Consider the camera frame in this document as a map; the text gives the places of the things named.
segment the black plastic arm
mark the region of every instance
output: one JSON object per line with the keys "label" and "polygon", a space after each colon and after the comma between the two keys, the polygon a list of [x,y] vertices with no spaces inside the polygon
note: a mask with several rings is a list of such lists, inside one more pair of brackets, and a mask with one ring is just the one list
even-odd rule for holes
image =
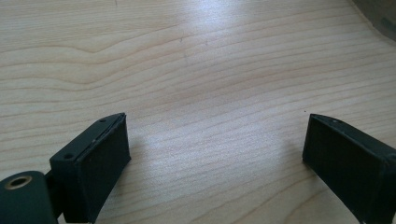
{"label": "black plastic arm", "polygon": [[131,160],[124,113],[97,120],[50,158],[43,175],[28,171],[0,182],[0,223],[95,222]]}
{"label": "black plastic arm", "polygon": [[311,115],[303,160],[360,222],[391,223],[396,211],[396,150],[321,115]]}

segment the wood grain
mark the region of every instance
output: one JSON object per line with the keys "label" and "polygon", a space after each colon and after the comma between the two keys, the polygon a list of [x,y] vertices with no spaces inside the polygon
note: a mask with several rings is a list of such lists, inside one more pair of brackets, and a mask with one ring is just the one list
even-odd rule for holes
{"label": "wood grain", "polygon": [[302,164],[308,115],[396,147],[395,65],[349,0],[0,1],[0,179],[123,111],[97,223],[357,223]]}

